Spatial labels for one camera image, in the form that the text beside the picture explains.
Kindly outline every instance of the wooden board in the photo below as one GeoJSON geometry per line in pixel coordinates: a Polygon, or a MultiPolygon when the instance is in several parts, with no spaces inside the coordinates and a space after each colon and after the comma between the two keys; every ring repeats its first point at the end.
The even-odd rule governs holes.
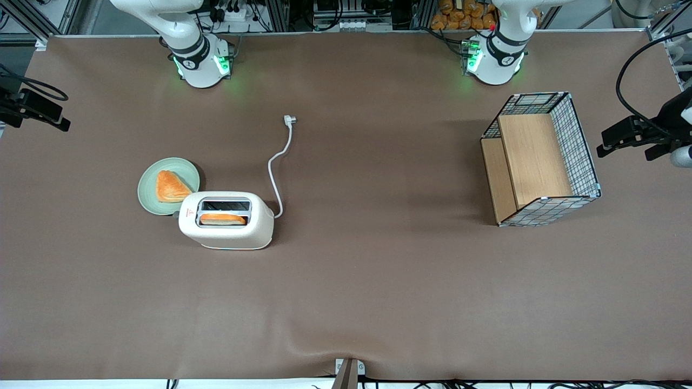
{"type": "Polygon", "coordinates": [[[539,197],[571,196],[550,115],[503,115],[498,121],[517,208],[539,197]]]}
{"type": "Polygon", "coordinates": [[[500,138],[481,139],[480,146],[483,149],[490,195],[493,198],[495,220],[499,224],[517,211],[504,146],[500,138]]]}

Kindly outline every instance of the metal frame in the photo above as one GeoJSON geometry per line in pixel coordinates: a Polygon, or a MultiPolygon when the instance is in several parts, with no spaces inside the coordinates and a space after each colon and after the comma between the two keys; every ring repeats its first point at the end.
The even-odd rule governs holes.
{"type": "Polygon", "coordinates": [[[0,7],[43,43],[46,43],[52,35],[60,34],[51,21],[28,1],[3,0],[0,2],[0,7]]]}
{"type": "Polygon", "coordinates": [[[437,0],[420,0],[415,14],[411,18],[411,28],[428,27],[433,15],[437,13],[437,0]]]}
{"type": "Polygon", "coordinates": [[[266,9],[274,33],[285,33],[289,30],[289,7],[283,0],[266,0],[266,9]]]}
{"type": "Polygon", "coordinates": [[[538,29],[540,30],[546,30],[548,27],[550,27],[550,24],[555,20],[555,16],[557,16],[558,12],[562,9],[562,6],[557,6],[557,7],[551,7],[548,12],[545,13],[545,16],[543,17],[543,23],[540,25],[538,29]]]}
{"type": "Polygon", "coordinates": [[[601,197],[586,137],[569,92],[512,95],[495,117],[483,138],[501,138],[501,115],[550,114],[572,187],[572,196],[539,197],[498,223],[505,226],[544,226],[601,197]]]}

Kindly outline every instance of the gray floor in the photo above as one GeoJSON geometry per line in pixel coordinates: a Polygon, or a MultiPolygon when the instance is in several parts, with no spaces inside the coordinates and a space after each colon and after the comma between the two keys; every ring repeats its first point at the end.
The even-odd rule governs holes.
{"type": "Polygon", "coordinates": [[[120,11],[109,0],[102,0],[93,24],[93,35],[155,34],[154,30],[136,17],[120,11]]]}

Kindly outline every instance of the white toaster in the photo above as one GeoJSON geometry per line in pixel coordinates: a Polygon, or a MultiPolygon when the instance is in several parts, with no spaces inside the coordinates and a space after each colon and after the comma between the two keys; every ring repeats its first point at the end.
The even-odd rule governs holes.
{"type": "Polygon", "coordinates": [[[207,248],[257,250],[271,242],[274,214],[256,194],[248,192],[196,192],[183,200],[178,218],[183,234],[207,248]],[[244,225],[210,226],[201,216],[230,214],[245,219],[244,225]]]}

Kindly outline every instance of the green plate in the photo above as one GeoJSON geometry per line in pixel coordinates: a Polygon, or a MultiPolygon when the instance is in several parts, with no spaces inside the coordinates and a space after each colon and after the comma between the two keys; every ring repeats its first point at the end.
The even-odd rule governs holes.
{"type": "Polygon", "coordinates": [[[156,177],[161,170],[177,174],[193,193],[199,190],[199,172],[188,160],[172,157],[156,162],[142,174],[137,185],[137,197],[142,207],[154,215],[173,215],[180,210],[182,203],[162,203],[156,198],[156,177]]]}

